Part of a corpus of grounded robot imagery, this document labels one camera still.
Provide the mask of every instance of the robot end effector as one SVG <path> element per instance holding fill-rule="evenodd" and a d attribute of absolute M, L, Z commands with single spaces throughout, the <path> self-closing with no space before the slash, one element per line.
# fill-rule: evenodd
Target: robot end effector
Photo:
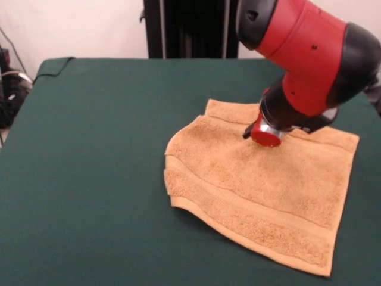
<path fill-rule="evenodd" d="M 360 92 L 381 105 L 381 44 L 366 29 L 308 0 L 240 0 L 236 30 L 243 45 L 286 70 L 263 93 L 245 139 L 276 147 L 293 129 L 313 133 Z"/>

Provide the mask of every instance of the white wall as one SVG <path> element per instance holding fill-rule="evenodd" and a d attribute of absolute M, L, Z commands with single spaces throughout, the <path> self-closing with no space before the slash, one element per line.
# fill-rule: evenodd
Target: white wall
<path fill-rule="evenodd" d="M 380 0 L 313 2 L 381 38 Z M 46 58 L 148 56 L 145 22 L 139 23 L 143 0 L 0 0 L 0 4 L 0 26 L 31 77 Z M 1 35 L 0 44 L 10 47 Z M 20 67 L 11 56 L 13 66 Z M 240 58 L 257 56 L 240 46 Z"/>

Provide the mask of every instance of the terry cloth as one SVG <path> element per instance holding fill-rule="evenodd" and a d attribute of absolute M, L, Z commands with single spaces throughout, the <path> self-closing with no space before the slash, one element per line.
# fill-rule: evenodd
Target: terry cloth
<path fill-rule="evenodd" d="M 276 148 L 242 134 L 258 104 L 209 100 L 165 151 L 171 205 L 285 266 L 330 276 L 357 135 L 295 130 Z"/>

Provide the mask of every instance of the black cable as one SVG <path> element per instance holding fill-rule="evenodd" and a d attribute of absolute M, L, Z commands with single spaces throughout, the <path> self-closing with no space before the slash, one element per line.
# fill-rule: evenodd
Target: black cable
<path fill-rule="evenodd" d="M 21 67 L 23 68 L 23 71 L 25 72 L 25 74 L 27 74 L 26 69 L 25 69 L 25 66 L 24 66 L 24 64 L 23 64 L 23 61 L 21 61 L 20 57 L 18 56 L 18 53 L 17 53 L 17 51 L 16 51 L 16 48 L 15 48 L 14 44 L 13 44 L 12 41 L 8 38 L 8 36 L 5 34 L 5 32 L 3 31 L 3 29 L 2 29 L 1 27 L 0 27 L 0 32 L 2 33 L 2 35 L 4 36 L 4 38 L 8 41 L 8 43 L 10 43 L 10 45 L 12 46 L 12 49 L 13 49 L 13 51 L 14 51 L 14 53 L 15 53 L 17 59 L 18 59 L 18 61 L 20 62 Z"/>

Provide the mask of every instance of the green table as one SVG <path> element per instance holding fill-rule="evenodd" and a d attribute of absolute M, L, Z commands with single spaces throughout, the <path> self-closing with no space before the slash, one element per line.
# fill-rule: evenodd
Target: green table
<path fill-rule="evenodd" d="M 208 98 L 256 102 L 282 73 L 266 60 L 44 62 L 0 153 L 1 285 L 381 285 L 381 120 L 362 95 L 334 124 L 361 142 L 330 279 L 170 207 L 169 139 Z"/>

